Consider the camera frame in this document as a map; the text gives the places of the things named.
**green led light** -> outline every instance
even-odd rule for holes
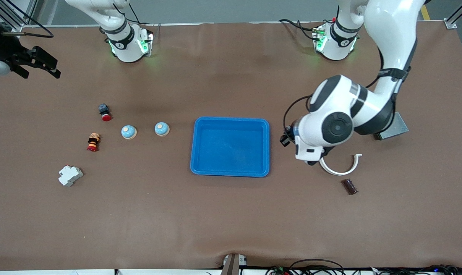
[[[111,43],[110,41],[109,41],[109,45],[110,45],[110,49],[112,49],[112,53],[113,53],[114,55],[117,55],[117,54],[115,53],[115,50],[113,49],[113,45],[112,45],[112,43]]]
[[[326,37],[326,35],[323,35],[323,36],[319,39],[318,44],[316,45],[316,49],[317,49],[318,51],[322,51],[322,50],[324,49],[324,45],[326,44],[326,42],[327,42],[327,37]]]
[[[357,41],[357,39],[355,38],[355,39],[353,40],[353,42],[352,42],[352,46],[351,46],[351,48],[350,48],[350,52],[353,50],[353,47],[355,46],[355,42],[356,42],[356,41]]]
[[[141,41],[138,39],[138,42],[139,47],[141,48],[141,52],[146,53],[148,51],[148,44],[144,42],[144,40]]]

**wire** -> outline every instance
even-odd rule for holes
[[[334,261],[330,261],[330,260],[325,260],[325,259],[304,259],[304,260],[299,260],[299,261],[295,261],[294,263],[292,263],[292,265],[290,265],[289,269],[292,269],[292,267],[298,263],[302,263],[302,262],[326,262],[326,263],[332,263],[334,265],[337,265],[339,266],[339,270],[337,268],[330,268],[330,267],[327,267],[327,266],[323,266],[323,265],[311,265],[311,266],[306,266],[305,269],[306,270],[311,270],[312,269],[318,269],[318,270],[321,270],[321,271],[324,271],[324,272],[327,272],[328,274],[331,274],[328,272],[328,270],[337,270],[337,271],[341,271],[341,274],[342,275],[345,275],[345,269],[343,268],[343,266],[341,266],[339,263],[337,262],[334,262]]]
[[[131,11],[133,11],[134,17],[136,17],[136,21],[138,21],[138,23],[140,24],[141,22],[139,21],[138,15],[134,11],[133,6],[131,5],[131,3],[129,3],[129,7],[131,8]]]
[[[296,23],[290,21],[289,19],[280,19],[278,22],[287,22],[287,23],[290,23],[292,26],[294,26],[296,28],[300,28],[299,25],[297,25]],[[309,28],[304,28],[304,30],[313,31],[313,29],[309,29]]]
[[[15,4],[13,4],[12,1],[10,1],[10,0],[5,0],[5,1],[8,2],[10,5],[12,5],[12,7],[16,8],[16,10],[20,11],[30,21],[33,21],[37,26],[40,26],[43,30],[45,30],[47,33],[49,33],[49,35],[45,35],[45,34],[37,34],[37,33],[25,32],[24,35],[26,35],[26,36],[35,36],[35,37],[43,37],[43,38],[53,38],[54,37],[54,34],[50,30],[48,30],[46,27],[44,27],[41,23],[37,22],[34,18],[30,17],[30,15],[26,14],[23,10],[19,9],[19,7],[17,7]]]
[[[141,22],[139,21],[138,16],[136,15],[136,12],[134,11],[134,9],[133,9],[133,7],[131,6],[131,4],[129,4],[129,7],[131,8],[131,11],[133,11],[133,14],[134,14],[134,16],[136,17],[136,20],[137,20],[137,21],[128,19],[128,18],[126,17],[126,14],[123,13],[123,12],[121,12],[121,11],[119,10],[119,8],[118,8],[114,3],[112,3],[112,6],[117,10],[117,12],[119,12],[119,14],[122,14],[122,15],[126,18],[126,20],[129,21],[129,22],[138,23],[139,25],[149,24],[148,22],[141,23]]]
[[[312,28],[304,28],[302,26],[302,24],[300,23],[299,20],[297,20],[297,24],[290,21],[289,19],[280,19],[278,22],[287,22],[287,23],[290,23],[292,26],[296,27],[296,28],[299,28],[300,30],[302,30],[302,33],[309,39],[313,40],[313,41],[319,41],[318,38],[315,38],[315,37],[312,37],[312,36],[309,36],[306,31],[313,31]]]
[[[313,40],[313,41],[319,41],[319,38],[315,38],[315,37],[312,37],[312,36],[309,36],[307,35],[307,33],[305,32],[304,28],[302,27],[302,25],[300,24],[300,21],[297,20],[297,24],[299,25],[299,28],[302,30],[302,33],[309,39]]]
[[[309,100],[306,100],[306,110],[310,113],[311,112],[311,109],[309,108]]]
[[[394,98],[393,101],[392,101],[392,118],[390,119],[389,125],[387,127],[385,127],[385,129],[383,129],[382,131],[378,132],[377,134],[383,133],[387,129],[389,129],[390,126],[392,125],[392,123],[394,122],[394,117],[395,116],[396,116],[396,99]]]
[[[264,275],[268,275],[268,272],[272,271],[273,270],[273,267],[269,268],[265,273]]]
[[[304,99],[308,99],[309,97],[311,97],[311,96],[310,96],[310,95],[307,95],[307,96],[301,97],[300,99],[295,100],[294,102],[292,102],[292,104],[287,108],[287,110],[286,110],[285,113],[284,113],[284,120],[283,120],[284,133],[285,133],[285,135],[287,136],[287,138],[289,138],[290,141],[292,141],[292,143],[294,143],[294,144],[295,144],[294,139],[292,139],[292,138],[289,136],[289,133],[287,133],[287,128],[285,127],[285,119],[287,118],[287,113],[289,113],[290,109],[295,105],[295,103],[297,103],[297,102],[299,102],[299,101],[301,101],[301,100],[304,100]]]
[[[379,70],[382,70],[383,69],[383,56],[382,56],[382,53],[381,53],[381,50],[379,49],[379,47],[377,47],[377,50],[379,51],[379,57],[381,58],[381,68]],[[374,85],[377,80],[379,80],[379,75],[377,75],[377,77],[372,81],[372,83],[368,84],[365,86],[365,88],[370,88],[372,85]]]

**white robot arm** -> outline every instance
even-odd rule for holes
[[[372,92],[343,75],[323,81],[309,99],[310,113],[286,128],[285,136],[281,139],[284,146],[290,141],[295,143],[296,159],[313,165],[334,146],[350,139],[353,132],[375,134],[389,127],[397,92],[407,77],[416,49],[416,20],[424,1],[339,1],[343,5],[346,2],[364,5],[367,2],[366,6],[351,5],[350,12],[344,13],[340,6],[339,16],[330,29],[337,31],[337,22],[347,28],[361,26],[355,22],[365,22],[367,33],[381,53],[382,66],[378,73],[378,83]],[[341,47],[330,49],[330,53],[336,51],[345,56],[348,54]]]
[[[113,54],[121,61],[135,62],[151,55],[153,34],[127,22],[117,10],[127,7],[129,0],[66,0],[66,3],[100,24],[100,31],[109,38]]]

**red button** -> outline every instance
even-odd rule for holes
[[[102,115],[102,120],[103,121],[109,121],[111,119],[112,119],[112,117],[108,113]]]

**white electrical component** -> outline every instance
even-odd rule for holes
[[[63,169],[61,169],[61,171],[59,171],[59,175],[59,182],[63,186],[72,186],[77,179],[83,176],[83,172],[78,167],[66,165]]]

